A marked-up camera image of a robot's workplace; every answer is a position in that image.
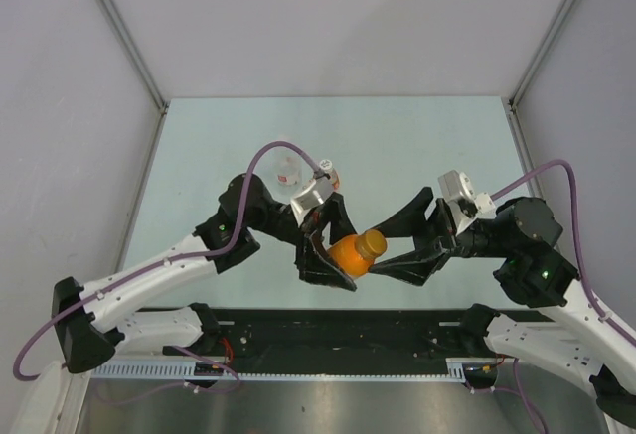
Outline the small orange juice bottle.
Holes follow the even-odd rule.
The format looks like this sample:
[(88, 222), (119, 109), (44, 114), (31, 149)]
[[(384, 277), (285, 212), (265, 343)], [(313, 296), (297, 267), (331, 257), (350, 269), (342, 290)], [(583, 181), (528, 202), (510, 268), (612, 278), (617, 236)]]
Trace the small orange juice bottle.
[(336, 264), (352, 278), (358, 278), (367, 274), (378, 258), (366, 260), (360, 255), (355, 246), (359, 235), (360, 234), (346, 236), (327, 250)]

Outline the tall orange tea bottle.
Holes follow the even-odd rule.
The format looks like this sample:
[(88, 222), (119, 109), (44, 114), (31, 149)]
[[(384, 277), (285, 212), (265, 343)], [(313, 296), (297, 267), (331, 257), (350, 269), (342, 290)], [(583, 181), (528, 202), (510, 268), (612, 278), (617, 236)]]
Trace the tall orange tea bottle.
[(339, 178), (339, 174), (333, 164), (334, 169), (331, 172), (324, 172), (321, 168), (321, 170), (323, 171), (323, 173), (327, 176), (327, 178), (329, 179), (331, 185), (333, 186), (333, 188), (335, 190), (338, 190), (340, 187), (340, 178)]

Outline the white tea bottle cap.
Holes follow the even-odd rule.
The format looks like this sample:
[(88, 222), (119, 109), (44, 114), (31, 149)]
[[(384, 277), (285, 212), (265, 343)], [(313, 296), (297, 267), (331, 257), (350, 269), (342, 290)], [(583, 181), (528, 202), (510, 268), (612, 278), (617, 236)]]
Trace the white tea bottle cap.
[(333, 163), (328, 159), (321, 160), (319, 166), (324, 172), (331, 172), (334, 169)]

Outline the amber juice bottle cap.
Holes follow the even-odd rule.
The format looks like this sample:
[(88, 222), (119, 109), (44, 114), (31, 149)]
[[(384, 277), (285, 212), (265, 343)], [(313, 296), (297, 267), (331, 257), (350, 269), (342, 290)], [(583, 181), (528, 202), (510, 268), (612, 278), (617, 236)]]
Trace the amber juice bottle cap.
[(355, 246), (364, 259), (374, 260), (387, 251), (388, 243), (378, 230), (369, 229), (358, 236)]

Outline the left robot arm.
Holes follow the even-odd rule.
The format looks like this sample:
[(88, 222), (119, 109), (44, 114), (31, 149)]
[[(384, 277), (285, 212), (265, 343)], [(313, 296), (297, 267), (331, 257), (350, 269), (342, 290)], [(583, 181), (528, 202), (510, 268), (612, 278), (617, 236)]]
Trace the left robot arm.
[(328, 176), (313, 180), (287, 204), (277, 201), (259, 176), (234, 177), (219, 197), (217, 212), (165, 252), (100, 280), (80, 284), (68, 277), (55, 285), (52, 318), (66, 368), (84, 373), (119, 353), (212, 352), (222, 333), (207, 304), (171, 311), (143, 307), (171, 290), (247, 261), (260, 249), (255, 232), (294, 247), (302, 281), (354, 291), (353, 275), (323, 246), (326, 227), (333, 243), (355, 232), (344, 199)]

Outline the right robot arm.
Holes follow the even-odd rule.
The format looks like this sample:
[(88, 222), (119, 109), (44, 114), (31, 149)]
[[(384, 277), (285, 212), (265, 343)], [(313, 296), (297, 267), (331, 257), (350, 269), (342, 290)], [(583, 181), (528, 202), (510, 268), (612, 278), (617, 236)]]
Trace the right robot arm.
[(458, 331), (470, 356), (499, 352), (558, 375), (592, 395), (615, 421), (635, 425), (635, 331), (615, 316), (555, 246), (561, 225), (546, 202), (519, 197), (496, 207), (486, 193), (424, 188), (377, 225), (386, 238), (410, 237), (413, 251), (376, 263), (375, 274), (423, 285), (451, 258), (502, 260), (495, 280), (514, 303), (570, 332), (568, 344), (520, 328), (495, 309), (474, 305)]

